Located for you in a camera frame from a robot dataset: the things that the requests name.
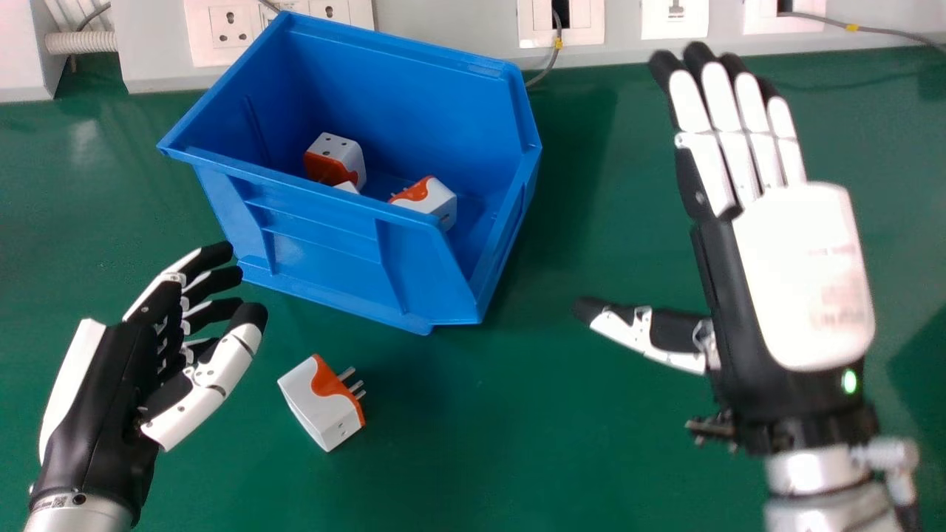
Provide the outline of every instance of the blue plastic bin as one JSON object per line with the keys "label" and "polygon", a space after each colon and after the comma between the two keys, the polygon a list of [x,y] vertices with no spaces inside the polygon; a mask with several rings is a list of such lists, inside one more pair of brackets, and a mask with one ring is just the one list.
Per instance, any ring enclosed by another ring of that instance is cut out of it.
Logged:
{"label": "blue plastic bin", "polygon": [[[358,141],[362,196],[305,179],[322,132]],[[244,278],[418,334],[482,321],[541,144],[508,62],[282,13],[158,148],[193,165]],[[427,175],[432,215],[387,204]]]}

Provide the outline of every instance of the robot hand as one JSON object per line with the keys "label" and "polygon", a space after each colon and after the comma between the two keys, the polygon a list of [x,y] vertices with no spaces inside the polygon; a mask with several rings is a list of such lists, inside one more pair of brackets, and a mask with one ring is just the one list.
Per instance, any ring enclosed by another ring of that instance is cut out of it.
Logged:
{"label": "robot hand", "polygon": [[711,318],[581,298],[604,336],[709,373],[721,412],[698,442],[754,454],[877,433],[859,382],[874,312],[848,192],[810,183],[788,104],[739,57],[690,44],[650,60],[678,133],[676,176]]}
{"label": "robot hand", "polygon": [[[121,323],[79,322],[40,430],[42,469],[26,530],[127,530],[148,497],[159,447],[203,423],[249,367],[266,309],[204,301],[242,280],[230,242],[194,250],[148,285]],[[230,320],[220,338],[190,340]]]}

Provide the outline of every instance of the green indicator light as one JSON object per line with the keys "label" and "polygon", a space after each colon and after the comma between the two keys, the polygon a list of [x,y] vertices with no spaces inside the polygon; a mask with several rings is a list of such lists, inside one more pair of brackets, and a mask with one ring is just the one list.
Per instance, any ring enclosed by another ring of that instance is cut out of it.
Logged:
{"label": "green indicator light", "polygon": [[844,372],[844,375],[841,377],[841,387],[844,388],[844,392],[848,395],[857,391],[857,374],[854,373],[853,369]]}

